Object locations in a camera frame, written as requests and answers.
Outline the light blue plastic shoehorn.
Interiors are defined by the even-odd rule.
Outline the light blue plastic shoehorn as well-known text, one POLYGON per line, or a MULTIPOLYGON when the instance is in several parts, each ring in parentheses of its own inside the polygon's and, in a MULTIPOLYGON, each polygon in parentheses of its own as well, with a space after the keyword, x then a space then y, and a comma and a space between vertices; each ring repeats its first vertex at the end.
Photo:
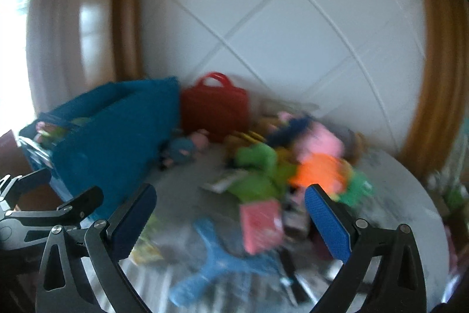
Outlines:
POLYGON ((236 257, 228 253, 219 240, 211 219, 197 219, 193 227, 203 240, 206 258, 197 272, 170 289, 169 300, 177 307, 188 307, 198 301, 209 286, 227 274, 243 273, 258 276, 279 274, 277 259, 273 255, 262 253, 249 257, 236 257))

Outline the green frog plush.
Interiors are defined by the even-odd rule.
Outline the green frog plush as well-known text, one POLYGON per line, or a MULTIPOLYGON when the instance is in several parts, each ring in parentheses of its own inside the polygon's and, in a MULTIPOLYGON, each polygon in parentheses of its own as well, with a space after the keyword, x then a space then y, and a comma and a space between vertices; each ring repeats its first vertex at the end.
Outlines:
POLYGON ((348 181, 346 191, 339 196, 339 202, 356 207, 366 197, 374 193, 374 188, 363 172, 354 172, 348 181))

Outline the pink pig plush orange dress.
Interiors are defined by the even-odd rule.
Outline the pink pig plush orange dress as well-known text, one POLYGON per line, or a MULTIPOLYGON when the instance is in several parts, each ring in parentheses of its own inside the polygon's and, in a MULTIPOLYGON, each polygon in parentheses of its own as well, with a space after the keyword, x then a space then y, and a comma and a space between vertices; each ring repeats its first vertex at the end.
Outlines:
POLYGON ((319 122, 300 135, 293 144, 296 173, 288 179, 291 187, 300 189, 318 184, 333 200, 346 191, 344 143, 319 122))

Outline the pink tissue pack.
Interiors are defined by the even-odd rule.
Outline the pink tissue pack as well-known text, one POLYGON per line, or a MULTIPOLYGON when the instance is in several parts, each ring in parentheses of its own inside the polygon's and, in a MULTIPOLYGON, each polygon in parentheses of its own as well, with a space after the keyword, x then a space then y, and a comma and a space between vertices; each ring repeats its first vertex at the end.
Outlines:
POLYGON ((284 241, 281 205, 276 199, 243 203, 239 213, 243 245, 248 254, 263 253, 284 241))

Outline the blue plastic storage crate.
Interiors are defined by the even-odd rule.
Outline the blue plastic storage crate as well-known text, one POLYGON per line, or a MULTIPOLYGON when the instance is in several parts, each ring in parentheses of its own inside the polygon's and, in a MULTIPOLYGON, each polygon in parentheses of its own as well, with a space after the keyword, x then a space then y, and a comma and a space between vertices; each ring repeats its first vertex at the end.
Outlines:
POLYGON ((37 116, 65 135, 41 159, 22 148, 33 169, 48 167, 52 188, 68 201, 90 187, 103 191, 91 219, 108 219, 145 180, 180 123, 180 84, 174 77, 106 83, 37 116))

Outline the light green plush toy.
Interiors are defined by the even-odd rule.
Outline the light green plush toy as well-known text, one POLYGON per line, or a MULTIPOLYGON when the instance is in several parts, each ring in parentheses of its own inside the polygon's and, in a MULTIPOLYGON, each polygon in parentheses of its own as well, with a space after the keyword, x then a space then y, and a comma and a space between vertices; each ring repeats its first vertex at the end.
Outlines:
POLYGON ((278 156, 274 148, 264 143, 241 147, 234 156, 234 167, 245 174, 234 180, 227 191, 241 203, 282 200, 289 179, 297 173, 297 164, 288 159, 289 151, 284 152, 286 156, 278 156))

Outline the small pig plush blue shirt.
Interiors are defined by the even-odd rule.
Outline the small pig plush blue shirt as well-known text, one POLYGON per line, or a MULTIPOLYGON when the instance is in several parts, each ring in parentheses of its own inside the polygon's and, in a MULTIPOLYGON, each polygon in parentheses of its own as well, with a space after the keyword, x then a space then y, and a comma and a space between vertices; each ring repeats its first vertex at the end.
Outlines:
POLYGON ((199 129, 188 136, 173 137, 161 146, 159 169, 193 162, 209 146, 208 131, 199 129))

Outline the white green booklet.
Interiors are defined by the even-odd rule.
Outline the white green booklet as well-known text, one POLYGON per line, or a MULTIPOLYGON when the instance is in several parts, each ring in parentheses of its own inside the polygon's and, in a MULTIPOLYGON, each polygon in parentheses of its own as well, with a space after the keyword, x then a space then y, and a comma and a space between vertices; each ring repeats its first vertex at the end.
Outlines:
POLYGON ((230 187, 231 184, 241 180, 248 173, 249 172, 247 170, 241 168, 225 169, 217 175, 214 180, 206 182, 201 188, 209 192, 222 194, 230 187))

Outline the dark blue fuzzy plush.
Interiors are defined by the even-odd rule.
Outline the dark blue fuzzy plush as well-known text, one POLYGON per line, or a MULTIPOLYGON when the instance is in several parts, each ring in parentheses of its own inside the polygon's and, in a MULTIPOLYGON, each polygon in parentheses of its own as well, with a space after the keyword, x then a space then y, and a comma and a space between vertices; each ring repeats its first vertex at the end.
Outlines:
POLYGON ((290 119, 285 125, 278 127, 266 137, 266 145, 277 148, 289 146, 297 137, 302 135, 313 121, 311 116, 290 119))

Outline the red toy handbag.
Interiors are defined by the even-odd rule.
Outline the red toy handbag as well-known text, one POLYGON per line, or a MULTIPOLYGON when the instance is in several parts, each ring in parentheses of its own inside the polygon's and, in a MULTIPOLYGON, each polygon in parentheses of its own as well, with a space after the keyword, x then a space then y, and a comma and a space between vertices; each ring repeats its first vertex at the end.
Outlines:
POLYGON ((221 142, 250 126, 250 97, 220 72, 210 72, 181 93, 181 129, 205 129, 209 141, 221 142))

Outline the wooden door frame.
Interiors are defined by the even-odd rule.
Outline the wooden door frame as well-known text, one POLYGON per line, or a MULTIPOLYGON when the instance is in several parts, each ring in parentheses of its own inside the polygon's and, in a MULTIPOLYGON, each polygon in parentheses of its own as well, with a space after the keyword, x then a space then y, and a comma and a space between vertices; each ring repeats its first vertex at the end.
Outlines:
POLYGON ((424 0, 424 72, 399 160, 418 180, 448 158, 468 106, 468 0, 424 0))

